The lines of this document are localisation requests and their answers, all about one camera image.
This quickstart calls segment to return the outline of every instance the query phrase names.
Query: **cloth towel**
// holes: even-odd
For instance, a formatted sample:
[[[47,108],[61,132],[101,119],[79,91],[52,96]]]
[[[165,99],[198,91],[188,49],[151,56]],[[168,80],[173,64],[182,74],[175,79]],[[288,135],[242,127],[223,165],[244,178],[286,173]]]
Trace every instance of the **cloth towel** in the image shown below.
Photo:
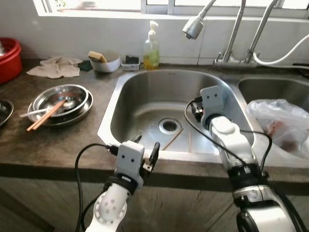
[[[48,78],[60,78],[79,76],[80,69],[77,67],[82,60],[77,58],[67,58],[62,56],[51,57],[40,62],[37,66],[27,72],[29,75],[42,76]]]

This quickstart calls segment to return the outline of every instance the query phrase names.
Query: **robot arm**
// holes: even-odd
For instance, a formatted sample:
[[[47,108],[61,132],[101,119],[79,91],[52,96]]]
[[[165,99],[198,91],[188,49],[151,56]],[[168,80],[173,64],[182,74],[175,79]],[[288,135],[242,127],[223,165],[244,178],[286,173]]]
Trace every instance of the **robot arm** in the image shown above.
[[[160,144],[154,145],[149,163],[143,159],[144,147],[132,141],[119,146],[116,170],[104,185],[106,190],[94,205],[93,218],[86,232],[116,232],[126,215],[127,200],[143,186],[158,159]]]
[[[239,232],[296,232],[295,222],[286,205],[268,185],[267,173],[261,171],[247,138],[238,125],[224,116],[219,86],[204,88],[191,104],[192,112],[212,139],[241,158],[244,163],[218,148],[233,188]]]

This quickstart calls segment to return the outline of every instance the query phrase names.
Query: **metal dish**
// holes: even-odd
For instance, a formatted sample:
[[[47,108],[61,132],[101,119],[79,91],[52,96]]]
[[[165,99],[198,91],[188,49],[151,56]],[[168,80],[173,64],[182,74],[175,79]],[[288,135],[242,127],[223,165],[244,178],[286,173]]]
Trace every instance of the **metal dish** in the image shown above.
[[[32,110],[41,110],[45,108],[52,108],[57,102],[62,99],[68,101],[74,101],[75,107],[70,110],[59,110],[51,117],[63,117],[63,116],[78,116],[82,111],[84,104],[88,100],[88,90],[79,85],[67,84],[49,88],[48,90],[41,93],[33,102]]]
[[[47,119],[44,123],[43,126],[57,126],[57,127],[62,127],[62,126],[67,126],[74,124],[80,120],[82,120],[89,112],[92,103],[93,103],[93,96],[92,94],[87,90],[88,93],[88,98],[86,99],[86,102],[79,112],[78,115],[72,115],[72,116],[63,116],[63,117],[50,117]],[[28,108],[28,113],[31,112],[31,104]],[[30,121],[35,122],[39,120],[42,117],[42,115],[30,115],[28,118]]]
[[[0,127],[9,119],[13,113],[13,104],[7,100],[0,100]]]

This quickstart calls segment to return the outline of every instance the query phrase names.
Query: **pump dispenser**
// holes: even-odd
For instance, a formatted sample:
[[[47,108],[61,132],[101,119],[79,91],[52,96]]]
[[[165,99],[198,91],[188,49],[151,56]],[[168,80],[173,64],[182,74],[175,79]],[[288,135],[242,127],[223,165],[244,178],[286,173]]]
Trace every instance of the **pump dispenser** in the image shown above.
[[[148,40],[144,43],[143,59],[144,69],[154,70],[159,67],[159,42],[156,40],[154,27],[159,26],[156,22],[150,21]]]

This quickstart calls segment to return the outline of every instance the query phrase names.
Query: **sink basin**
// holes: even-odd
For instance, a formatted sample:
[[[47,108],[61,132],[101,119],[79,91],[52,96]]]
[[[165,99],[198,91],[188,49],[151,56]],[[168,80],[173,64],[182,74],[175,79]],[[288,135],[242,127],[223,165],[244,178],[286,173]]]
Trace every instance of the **sink basin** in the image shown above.
[[[139,143],[150,150],[157,141],[162,149],[182,129],[165,151],[160,151],[161,159],[221,162],[217,149],[186,122],[183,113],[202,88],[214,85],[221,87],[226,116],[250,130],[236,96],[221,79],[203,72],[158,70],[119,78],[98,136],[106,144],[120,145],[141,135]],[[196,123],[192,113],[189,115]],[[253,143],[252,134],[245,136]]]
[[[286,99],[309,112],[309,85],[279,78],[250,78],[241,80],[238,87],[247,103],[257,99]]]

